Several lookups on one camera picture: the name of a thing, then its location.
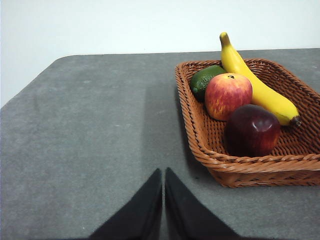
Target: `yellow banana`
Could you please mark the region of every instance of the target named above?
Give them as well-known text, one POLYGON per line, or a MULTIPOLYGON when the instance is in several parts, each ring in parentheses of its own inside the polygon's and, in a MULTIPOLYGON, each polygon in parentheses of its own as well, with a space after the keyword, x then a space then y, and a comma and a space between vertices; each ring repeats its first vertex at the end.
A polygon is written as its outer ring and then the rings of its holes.
POLYGON ((252 84, 251 103, 259 105, 273 113, 282 126, 300 126, 301 117, 296 106, 289 99, 268 87, 257 78, 240 54, 234 49, 226 32, 220 34, 220 41, 223 68, 228 73, 241 74, 250 80, 252 84))

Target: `wicker basket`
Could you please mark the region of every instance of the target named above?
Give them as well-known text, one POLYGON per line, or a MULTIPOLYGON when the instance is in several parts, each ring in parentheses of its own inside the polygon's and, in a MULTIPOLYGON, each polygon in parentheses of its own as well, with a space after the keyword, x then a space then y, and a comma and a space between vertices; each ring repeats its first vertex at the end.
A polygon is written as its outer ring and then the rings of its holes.
POLYGON ((225 187, 320 185, 320 95, 276 62, 245 59, 257 77, 290 99, 302 117, 300 127, 281 127, 277 146, 263 157, 231 156, 224 148, 226 122, 212 119, 189 87, 201 69, 219 60, 186 61, 175 68, 189 147, 211 175, 225 187))

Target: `green lime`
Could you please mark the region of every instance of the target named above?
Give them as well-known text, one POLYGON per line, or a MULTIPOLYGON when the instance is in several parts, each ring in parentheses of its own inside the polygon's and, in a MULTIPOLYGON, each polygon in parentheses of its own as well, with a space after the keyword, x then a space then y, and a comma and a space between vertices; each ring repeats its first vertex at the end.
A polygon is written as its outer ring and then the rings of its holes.
POLYGON ((203 102, 205 100, 206 87, 210 80, 213 77, 224 73, 226 73, 226 71, 218 65, 212 65, 196 72, 189 82, 189 86, 195 98, 198 101, 203 102))

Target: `gray table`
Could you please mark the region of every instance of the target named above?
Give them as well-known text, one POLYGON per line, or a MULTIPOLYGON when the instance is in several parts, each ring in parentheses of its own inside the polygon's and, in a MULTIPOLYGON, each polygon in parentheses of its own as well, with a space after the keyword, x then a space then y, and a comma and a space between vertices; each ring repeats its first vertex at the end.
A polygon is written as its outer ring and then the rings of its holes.
MULTIPOLYGON (((320 92, 320 49, 241 51, 320 92)), ((57 59, 1 109, 1 239, 87 237, 156 169, 171 167, 242 236, 318 240, 320 187, 226 188, 188 147, 175 81, 220 52, 57 59)), ((168 238, 165 213, 160 239, 168 238)))

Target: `apple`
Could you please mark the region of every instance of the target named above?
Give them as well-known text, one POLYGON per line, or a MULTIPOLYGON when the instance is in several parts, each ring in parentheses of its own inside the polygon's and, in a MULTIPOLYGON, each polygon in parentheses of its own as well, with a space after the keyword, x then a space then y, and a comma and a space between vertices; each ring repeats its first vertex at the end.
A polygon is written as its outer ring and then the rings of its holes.
POLYGON ((251 102, 252 92, 252 84, 245 76, 228 72, 219 74, 205 89, 205 108, 212 118, 226 121, 234 110, 251 102))
POLYGON ((261 157, 271 153, 278 142, 281 125, 263 107, 247 104, 237 108, 224 128, 227 151, 239 157, 261 157))

